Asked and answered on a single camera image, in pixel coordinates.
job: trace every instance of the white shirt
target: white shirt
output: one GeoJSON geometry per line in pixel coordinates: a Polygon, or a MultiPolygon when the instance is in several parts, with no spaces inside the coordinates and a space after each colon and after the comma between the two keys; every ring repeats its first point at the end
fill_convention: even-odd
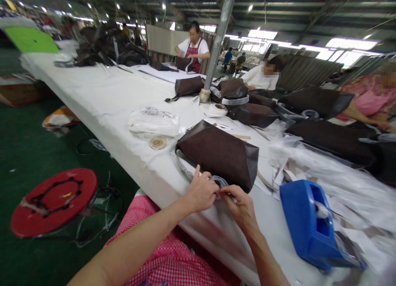
{"type": "MultiPolygon", "coordinates": [[[[204,39],[199,39],[201,41],[201,43],[199,44],[199,48],[198,48],[198,54],[205,54],[206,52],[209,52],[209,48],[207,47],[207,42],[204,39]]],[[[193,48],[198,47],[198,43],[195,44],[194,46],[192,46],[192,44],[190,44],[190,38],[185,39],[183,42],[181,42],[178,47],[180,49],[180,51],[183,53],[183,57],[186,56],[187,53],[187,49],[189,48],[189,46],[192,46],[193,48]]]]}
{"type": "Polygon", "coordinates": [[[249,72],[245,73],[241,77],[241,79],[243,79],[243,83],[254,86],[256,89],[275,90],[279,74],[266,76],[264,75],[263,68],[264,64],[260,63],[257,67],[254,67],[249,72]]]}

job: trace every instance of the red round stool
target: red round stool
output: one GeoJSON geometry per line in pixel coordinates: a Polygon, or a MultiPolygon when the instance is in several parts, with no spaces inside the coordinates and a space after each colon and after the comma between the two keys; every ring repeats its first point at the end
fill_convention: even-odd
{"type": "MultiPolygon", "coordinates": [[[[120,196],[118,190],[108,185],[105,188],[98,187],[97,176],[92,170],[71,169],[61,172],[42,182],[22,199],[12,215],[11,230],[18,238],[48,237],[48,234],[62,230],[77,216],[84,219],[92,215],[92,209],[96,213],[108,213],[117,218],[119,213],[109,213],[94,207],[98,193],[103,191],[105,195],[100,195],[101,204],[104,198],[108,200],[114,194],[120,196]]],[[[69,239],[81,241],[78,232],[75,239],[69,239]]]]}

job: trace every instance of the green board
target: green board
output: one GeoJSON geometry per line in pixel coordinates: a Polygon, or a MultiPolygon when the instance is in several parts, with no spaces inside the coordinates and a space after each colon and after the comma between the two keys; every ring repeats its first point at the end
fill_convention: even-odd
{"type": "Polygon", "coordinates": [[[4,28],[3,30],[22,53],[59,52],[58,47],[51,36],[40,30],[24,26],[13,26],[4,28]]]}

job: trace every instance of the metal pole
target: metal pole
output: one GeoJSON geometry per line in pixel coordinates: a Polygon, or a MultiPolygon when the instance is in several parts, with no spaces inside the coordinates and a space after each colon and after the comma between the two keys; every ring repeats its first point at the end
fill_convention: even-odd
{"type": "Polygon", "coordinates": [[[220,24],[217,28],[216,38],[214,39],[213,50],[210,55],[206,80],[204,89],[209,90],[210,84],[212,83],[213,74],[216,68],[217,58],[220,54],[220,48],[224,39],[224,35],[227,31],[228,22],[230,21],[232,7],[234,6],[235,0],[224,0],[222,13],[220,15],[220,24]]]}

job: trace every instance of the red apron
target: red apron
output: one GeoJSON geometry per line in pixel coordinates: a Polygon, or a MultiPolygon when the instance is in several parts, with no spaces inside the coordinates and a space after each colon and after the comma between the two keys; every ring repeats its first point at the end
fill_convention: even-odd
{"type": "MultiPolygon", "coordinates": [[[[189,45],[189,48],[187,49],[186,55],[184,57],[188,57],[191,54],[198,54],[198,49],[199,49],[199,44],[201,43],[202,39],[200,38],[198,40],[198,46],[196,48],[191,47],[191,44],[189,45]]],[[[191,71],[199,73],[201,70],[201,64],[199,63],[197,58],[193,59],[192,63],[192,69],[191,71]]]]}

